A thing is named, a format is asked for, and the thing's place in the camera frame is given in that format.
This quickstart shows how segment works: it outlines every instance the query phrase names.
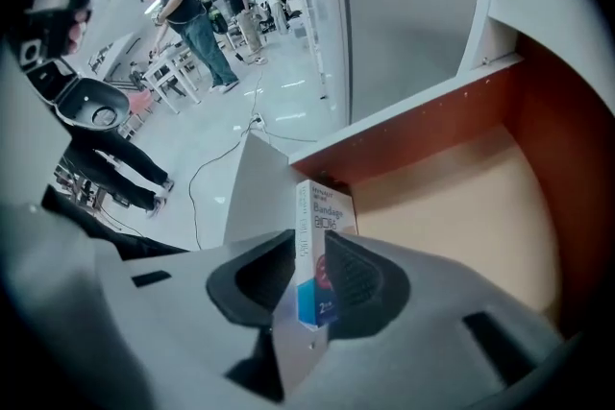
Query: electrical cable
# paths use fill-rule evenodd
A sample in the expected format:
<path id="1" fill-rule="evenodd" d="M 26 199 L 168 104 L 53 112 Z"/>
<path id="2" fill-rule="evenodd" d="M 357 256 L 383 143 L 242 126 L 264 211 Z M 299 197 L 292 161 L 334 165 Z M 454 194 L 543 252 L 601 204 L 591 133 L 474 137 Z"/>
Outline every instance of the electrical cable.
<path id="1" fill-rule="evenodd" d="M 257 85 L 254 89 L 254 102 L 252 104 L 252 109 L 250 110 L 250 123 L 248 124 L 248 128 L 246 130 L 244 130 L 241 133 L 241 136 L 239 137 L 239 140 L 237 141 L 236 144 L 234 144 L 232 146 L 231 149 L 229 149 L 228 151 L 226 151 L 224 154 L 215 157 L 213 159 L 208 160 L 207 162 L 201 164 L 198 169 L 195 171 L 195 173 L 192 175 L 192 178 L 190 179 L 190 182 L 188 183 L 188 196 L 190 197 L 190 201 L 192 202 L 192 212 L 193 212 L 193 221 L 194 221 L 194 237 L 196 239 L 196 244 L 199 247 L 199 250 L 202 250 L 203 247 L 201 246 L 201 242 L 199 241 L 199 225 L 198 225 L 198 221 L 197 221 L 197 217 L 196 217 L 196 202 L 194 201 L 194 197 L 192 196 L 192 183 L 194 182 L 194 180 L 196 179 L 196 177 L 198 176 L 198 174 L 201 172 L 201 170 L 203 168 L 205 168 L 206 166 L 212 164 L 213 162 L 222 159 L 223 157 L 229 155 L 232 151 L 234 151 L 237 147 L 239 147 L 239 144 L 241 143 L 241 139 L 243 138 L 243 135 L 245 135 L 248 132 L 263 132 L 265 133 L 265 135 L 269 136 L 274 136 L 277 138 L 282 138 L 284 140 L 295 140 L 297 142 L 316 142 L 316 140 L 309 140 L 309 139 L 303 139 L 303 138 L 292 138 L 292 137 L 285 137 L 283 135 L 277 135 L 275 133 L 270 133 L 267 130 L 264 129 L 264 126 L 262 129 L 253 129 L 252 125 L 255 123 L 255 121 L 253 120 L 254 116 L 255 116 L 255 109 L 257 108 L 257 97 L 258 97 L 258 86 L 260 85 L 260 80 L 262 79 L 262 74 L 263 71 L 260 71 L 260 76 L 258 77 L 257 80 Z"/>
<path id="2" fill-rule="evenodd" d="M 141 237 L 145 237 L 145 236 L 144 236 L 143 234 L 141 234 L 138 230 L 136 230 L 136 229 L 134 229 L 134 228 L 131 228 L 130 226 L 127 226 L 127 225 L 126 225 L 126 224 L 124 224 L 122 221 L 118 221 L 117 219 L 115 219 L 115 217 L 113 217 L 111 214 L 109 214 L 109 213 L 105 210 L 105 208 L 104 208 L 102 205 L 100 205 L 100 208 L 101 208 L 101 210 L 102 210 L 103 212 L 105 212 L 105 214 L 106 214 L 106 215 L 107 215 L 110 219 L 112 219 L 112 220 L 113 220 L 113 221 L 115 221 L 116 223 L 121 224 L 122 226 L 124 226 L 124 228 L 130 229 L 130 230 L 133 230 L 134 232 L 136 232 L 136 233 L 137 233 L 139 236 L 141 236 Z"/>
<path id="3" fill-rule="evenodd" d="M 263 132 L 263 133 L 266 133 L 267 135 L 271 135 L 272 137 L 283 138 L 284 140 L 295 140 L 297 142 L 318 142 L 318 140 L 310 140 L 306 138 L 285 137 L 283 135 L 277 135 L 275 133 L 271 133 L 267 130 L 262 130 L 262 129 L 252 129 L 251 132 Z"/>
<path id="4" fill-rule="evenodd" d="M 239 144 L 241 143 L 241 138 L 243 138 L 243 135 L 245 135 L 247 132 L 250 131 L 250 129 L 252 127 L 252 124 L 254 123 L 252 121 L 252 117 L 254 116 L 254 110 L 257 107 L 258 86 L 260 85 L 260 80 L 262 79 L 262 74 L 263 74 L 263 71 L 260 70 L 260 77 L 258 77 L 257 86 L 254 89 L 254 103 L 252 104 L 252 109 L 250 110 L 250 123 L 248 124 L 248 128 L 241 133 L 241 136 L 239 137 L 239 140 L 237 141 L 236 144 L 234 144 L 232 146 L 231 149 L 226 151 L 221 156 L 215 157 L 214 159 L 210 159 L 206 163 L 201 164 L 199 166 L 199 168 L 195 171 L 194 175 L 192 175 L 192 178 L 190 178 L 190 182 L 188 183 L 188 196 L 190 197 L 190 201 L 192 202 L 192 212 L 193 212 L 193 221 L 194 221 L 194 237 L 196 239 L 196 244 L 199 247 L 199 250 L 202 250 L 203 247 L 201 246 L 201 242 L 199 241 L 199 224 L 198 224 L 198 221 L 196 219 L 196 202 L 194 202 L 194 197 L 192 196 L 192 183 L 194 182 L 194 179 L 198 176 L 198 174 L 201 172 L 201 170 L 205 166 L 207 166 L 209 164 L 212 164 L 213 162 L 215 162 L 217 160 L 220 160 L 222 157 L 227 156 L 232 151 L 234 151 L 237 147 L 239 147 Z"/>
<path id="5" fill-rule="evenodd" d="M 122 232 L 122 228 L 119 227 L 114 221 L 112 221 L 108 216 L 106 216 L 103 213 L 100 213 L 98 216 L 94 216 L 95 219 L 98 220 L 98 222 L 100 222 L 101 224 L 107 226 L 108 228 L 111 228 L 117 232 Z"/>
<path id="6" fill-rule="evenodd" d="M 94 180 L 90 179 L 90 178 L 86 175 L 86 173 L 84 173 L 84 172 L 83 172 L 83 171 L 82 171 L 79 167 L 75 166 L 75 163 L 74 163 L 73 161 L 71 161 L 68 157 L 66 157 L 66 156 L 62 156 L 61 158 L 62 158 L 62 159 L 66 162 L 66 164 L 68 164 L 68 165 L 69 165 L 69 167 L 70 167 L 70 169 L 67 167 L 67 168 L 66 168 L 66 171 L 68 171 L 68 173 L 70 173 L 70 176 L 71 176 L 71 177 L 72 177 L 72 179 L 73 179 L 73 183 L 77 183 L 77 179 L 75 178 L 75 173 L 74 173 L 73 171 L 71 171 L 71 169 L 77 169 L 77 170 L 78 170 L 78 172 L 79 172 L 79 173 L 81 173 L 81 174 L 84 176 L 84 178 L 85 178 L 86 180 L 88 180 L 88 181 L 90 181 L 90 182 L 92 182 L 92 183 L 96 183 L 96 181 L 94 181 Z M 130 229 L 130 230 L 133 230 L 134 232 L 136 232 L 136 233 L 137 233 L 139 236 L 141 236 L 141 237 L 145 237 L 145 236 L 144 236 L 143 234 L 141 234 L 138 230 L 136 230 L 136 229 L 134 229 L 134 228 L 131 228 L 130 226 L 127 226 L 127 225 L 126 225 L 126 224 L 124 224 L 122 221 L 118 221 L 117 219 L 115 219 L 115 217 L 113 217 L 111 214 L 109 214 L 109 213 L 105 210 L 105 208 L 103 207 L 103 205 L 102 205 L 102 204 L 100 205 L 100 208 L 101 208 L 101 210 L 102 210 L 103 212 L 105 212 L 105 214 L 107 214 L 107 216 L 108 216 L 108 217 L 110 217 L 110 218 L 111 218 L 113 221 L 115 221 L 116 223 L 121 224 L 122 226 L 124 226 L 124 228 L 128 228 L 128 229 Z"/>

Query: bandage box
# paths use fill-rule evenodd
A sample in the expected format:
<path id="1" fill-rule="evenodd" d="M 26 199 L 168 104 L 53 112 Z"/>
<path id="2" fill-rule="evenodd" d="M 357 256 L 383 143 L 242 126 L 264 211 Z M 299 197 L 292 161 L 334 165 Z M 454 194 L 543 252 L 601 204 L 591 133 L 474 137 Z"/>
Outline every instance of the bandage box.
<path id="1" fill-rule="evenodd" d="M 335 292 L 327 276 L 325 231 L 357 234 L 353 199 L 306 180 L 297 185 L 295 278 L 299 321 L 317 329 L 337 317 Z"/>

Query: man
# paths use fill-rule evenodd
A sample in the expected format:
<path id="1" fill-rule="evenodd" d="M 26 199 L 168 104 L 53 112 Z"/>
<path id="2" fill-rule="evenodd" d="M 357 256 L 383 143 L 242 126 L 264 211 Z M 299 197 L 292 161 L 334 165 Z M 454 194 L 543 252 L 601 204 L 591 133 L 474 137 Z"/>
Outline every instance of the man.
<path id="1" fill-rule="evenodd" d="M 147 217 L 155 217 L 166 205 L 166 198 L 134 184 L 125 178 L 95 151 L 102 151 L 133 168 L 143 178 L 157 184 L 169 193 L 174 182 L 147 154 L 117 131 L 95 132 L 64 125 L 72 140 L 64 152 L 68 170 L 102 186 L 107 191 L 126 199 L 131 205 L 144 209 Z"/>
<path id="2" fill-rule="evenodd" d="M 135 61 L 131 61 L 131 73 L 128 78 L 136 84 L 138 90 L 143 90 L 145 88 L 141 82 L 145 72 L 147 72 L 147 62 L 137 63 Z"/>
<path id="3" fill-rule="evenodd" d="M 260 44 L 260 38 L 258 37 L 257 29 L 254 26 L 254 22 L 252 22 L 250 1 L 229 0 L 229 4 L 231 4 L 231 10 L 233 11 L 233 14 L 237 19 L 237 23 L 239 23 L 239 28 L 241 28 L 241 32 L 244 36 L 246 36 L 250 51 L 253 55 L 257 54 L 258 52 L 260 52 L 260 50 L 262 50 L 262 45 Z"/>
<path id="4" fill-rule="evenodd" d="M 156 36 L 152 50 L 154 55 L 159 52 L 160 41 L 170 25 L 182 37 L 192 53 L 208 67 L 213 80 L 211 89 L 227 92 L 235 87 L 239 80 L 218 46 L 201 0 L 160 0 L 160 2 L 162 10 L 158 15 L 158 21 L 162 27 Z"/>
<path id="5" fill-rule="evenodd" d="M 70 28 L 68 32 L 68 50 L 70 51 L 70 53 L 76 53 L 79 50 L 83 34 L 86 30 L 86 26 L 84 26 L 86 22 L 86 16 L 83 12 L 77 12 L 75 16 L 75 21 L 76 23 Z M 29 77 L 32 77 L 34 75 L 35 71 L 32 71 L 30 72 Z M 62 73 L 59 72 L 56 74 L 56 76 L 62 76 Z M 77 130 L 72 126 L 65 125 L 63 122 L 61 123 L 67 130 L 69 130 L 69 132 L 71 130 Z M 73 138 L 79 138 L 77 133 L 72 134 L 72 136 Z M 168 175 L 166 175 L 162 187 L 165 190 L 170 191 L 173 188 L 173 185 L 174 182 L 168 178 Z M 130 234 L 120 234 L 118 232 L 115 232 L 114 230 L 101 224 L 97 219 L 94 219 L 94 217 L 89 215 L 83 209 L 69 202 L 65 197 L 62 197 L 61 194 L 58 193 L 52 186 L 47 186 L 41 204 L 43 208 L 56 212 L 61 216 L 66 217 L 73 223 L 77 224 L 90 238 L 105 239 L 112 242 L 123 260 L 148 258 L 152 256 L 162 256 L 166 254 L 185 252 L 185 250 L 183 249 L 159 243 L 158 241 L 154 241 L 153 239 L 144 237 L 141 234 L 139 234 L 139 236 L 132 236 Z"/>

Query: jeans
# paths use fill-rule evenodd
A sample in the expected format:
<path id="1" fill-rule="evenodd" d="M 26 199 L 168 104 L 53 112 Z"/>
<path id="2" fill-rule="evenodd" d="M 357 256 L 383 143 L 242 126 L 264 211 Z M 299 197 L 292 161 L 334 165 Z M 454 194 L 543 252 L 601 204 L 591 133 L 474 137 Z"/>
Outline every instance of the jeans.
<path id="1" fill-rule="evenodd" d="M 68 129 L 73 139 L 64 153 L 70 171 L 102 186 L 110 193 L 124 197 L 130 204 L 153 210 L 156 194 L 137 186 L 128 178 L 120 175 L 102 156 L 94 151 L 102 151 L 117 157 L 128 164 L 143 178 L 157 185 L 167 180 L 168 175 L 135 144 L 121 137 L 116 131 L 95 132 L 84 129 Z"/>
<path id="2" fill-rule="evenodd" d="M 201 15 L 186 24 L 182 31 L 182 39 L 195 57 L 211 72 L 211 85 L 228 85 L 238 80 L 218 46 L 206 15 Z"/>

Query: black pants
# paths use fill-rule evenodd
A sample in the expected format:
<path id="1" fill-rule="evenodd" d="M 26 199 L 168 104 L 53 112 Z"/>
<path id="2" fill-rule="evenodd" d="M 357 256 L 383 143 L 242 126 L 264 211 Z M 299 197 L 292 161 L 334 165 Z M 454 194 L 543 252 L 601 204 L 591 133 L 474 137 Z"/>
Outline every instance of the black pants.
<path id="1" fill-rule="evenodd" d="M 162 186 L 168 175 L 147 154 L 116 131 L 96 132 L 76 128 L 67 128 L 67 130 L 73 139 L 64 157 L 68 161 L 68 166 L 73 168 L 71 171 L 81 174 L 110 193 L 124 197 L 134 206 L 145 210 L 154 209 L 156 194 L 153 191 L 137 186 L 124 178 L 94 151 L 102 151 L 117 157 L 146 180 Z"/>
<path id="2" fill-rule="evenodd" d="M 113 229 L 98 222 L 85 210 L 72 204 L 65 197 L 62 197 L 51 186 L 47 186 L 47 191 L 42 199 L 42 206 L 51 212 L 56 212 L 70 219 L 83 229 L 89 237 L 111 241 L 123 260 L 185 253 L 185 250 L 159 243 L 149 237 L 139 237 L 115 232 Z"/>

